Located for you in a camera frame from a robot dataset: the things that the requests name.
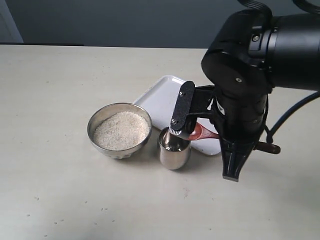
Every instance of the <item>metal cup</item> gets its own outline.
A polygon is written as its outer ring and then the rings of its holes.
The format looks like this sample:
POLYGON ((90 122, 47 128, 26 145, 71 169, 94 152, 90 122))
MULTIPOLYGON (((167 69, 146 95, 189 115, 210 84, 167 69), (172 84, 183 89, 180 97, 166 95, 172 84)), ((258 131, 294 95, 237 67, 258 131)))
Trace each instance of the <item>metal cup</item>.
POLYGON ((169 127, 160 132, 157 146, 158 158, 161 164, 169 170, 180 169, 189 160, 190 141, 172 135, 169 127))

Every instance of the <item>table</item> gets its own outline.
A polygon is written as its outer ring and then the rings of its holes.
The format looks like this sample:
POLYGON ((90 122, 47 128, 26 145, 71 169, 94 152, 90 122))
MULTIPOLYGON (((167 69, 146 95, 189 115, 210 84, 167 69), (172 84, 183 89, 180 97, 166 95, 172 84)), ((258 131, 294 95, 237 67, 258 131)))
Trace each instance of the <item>table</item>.
MULTIPOLYGON (((184 169, 165 169, 157 130, 130 159, 90 144, 96 110, 134 101, 161 76, 209 84, 204 53, 0 45, 0 239, 318 239, 320 101, 277 132, 281 154, 251 154, 239 183, 222 179, 220 155, 193 151, 184 169)), ((308 94, 276 88, 270 127, 308 94)))

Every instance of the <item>bolt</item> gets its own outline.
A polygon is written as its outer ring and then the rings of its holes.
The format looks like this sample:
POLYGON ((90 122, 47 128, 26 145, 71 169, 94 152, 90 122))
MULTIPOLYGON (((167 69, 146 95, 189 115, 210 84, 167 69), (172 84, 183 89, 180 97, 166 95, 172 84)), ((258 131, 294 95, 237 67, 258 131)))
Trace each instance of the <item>bolt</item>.
POLYGON ((255 35, 252 37, 252 41, 256 42, 260 39, 260 36, 259 35, 255 35))

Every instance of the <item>plastic tray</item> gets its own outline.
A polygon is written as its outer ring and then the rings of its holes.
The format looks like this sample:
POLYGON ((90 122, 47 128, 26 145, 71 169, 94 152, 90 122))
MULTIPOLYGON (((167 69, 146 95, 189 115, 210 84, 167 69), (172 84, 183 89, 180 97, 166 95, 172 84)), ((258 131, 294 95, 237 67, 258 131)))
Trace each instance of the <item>plastic tray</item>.
MULTIPOLYGON (((133 103, 144 108, 151 116, 152 125, 162 130, 170 125, 178 93, 184 82, 176 76, 165 75, 133 103)), ((198 122, 207 129, 217 132, 208 119, 198 118, 198 122)), ((221 151, 218 139, 192 141, 191 147, 209 156, 219 154, 221 151)))

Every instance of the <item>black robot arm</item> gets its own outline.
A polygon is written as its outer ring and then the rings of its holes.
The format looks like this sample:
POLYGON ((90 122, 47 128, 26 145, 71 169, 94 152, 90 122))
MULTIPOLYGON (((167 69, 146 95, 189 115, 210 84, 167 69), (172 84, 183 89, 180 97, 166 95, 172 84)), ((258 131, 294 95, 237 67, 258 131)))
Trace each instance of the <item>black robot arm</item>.
POLYGON ((273 17, 262 3, 238 1, 253 9, 232 14, 201 61, 214 86, 185 83, 188 94, 178 96, 170 125, 173 133, 191 133, 197 118, 209 119, 219 134, 222 176, 236 182, 263 131, 277 130, 266 128, 273 88, 320 90, 320 16, 273 17))

